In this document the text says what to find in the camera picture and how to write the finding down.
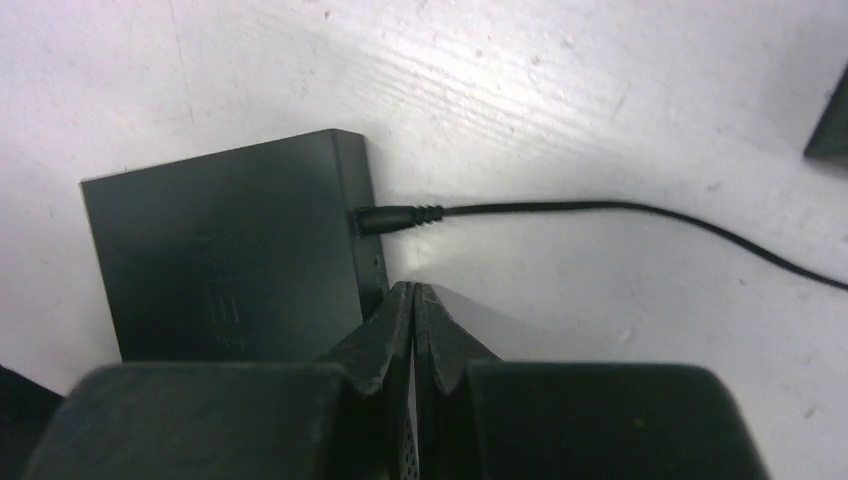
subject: black device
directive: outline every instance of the black device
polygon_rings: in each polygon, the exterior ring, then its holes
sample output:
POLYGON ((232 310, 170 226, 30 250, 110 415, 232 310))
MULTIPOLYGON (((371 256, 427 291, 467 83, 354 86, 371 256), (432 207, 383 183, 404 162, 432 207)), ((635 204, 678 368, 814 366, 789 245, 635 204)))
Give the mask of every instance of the black device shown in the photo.
POLYGON ((83 192, 122 356, 165 363, 87 377, 27 479, 765 479, 708 371, 503 362, 431 286, 401 282, 384 298, 377 234, 464 215, 638 211, 845 287, 708 222, 632 202, 374 207, 364 140, 339 131, 83 192))
POLYGON ((833 91, 804 154, 808 157, 848 155, 848 67, 833 91))
POLYGON ((709 372, 502 362, 453 321, 429 285, 404 282, 313 363, 138 364, 90 375, 60 407, 24 478, 766 473, 709 372), (417 455, 407 418, 413 358, 417 455))
POLYGON ((388 291, 365 139, 326 130, 82 183, 124 361, 309 361, 388 291))

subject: white surface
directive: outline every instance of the white surface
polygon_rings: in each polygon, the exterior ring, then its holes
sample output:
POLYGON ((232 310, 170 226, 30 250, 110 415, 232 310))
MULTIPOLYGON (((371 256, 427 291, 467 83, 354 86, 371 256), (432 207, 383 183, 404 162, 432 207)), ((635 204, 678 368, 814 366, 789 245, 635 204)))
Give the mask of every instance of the white surface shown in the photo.
MULTIPOLYGON (((0 363, 60 392, 119 359, 80 180, 327 127, 381 203, 636 199, 848 278, 848 175, 799 153, 844 0, 11 0, 0 52, 0 363)), ((848 478, 845 293, 633 214, 384 244, 497 353, 707 366, 775 478, 848 478)))

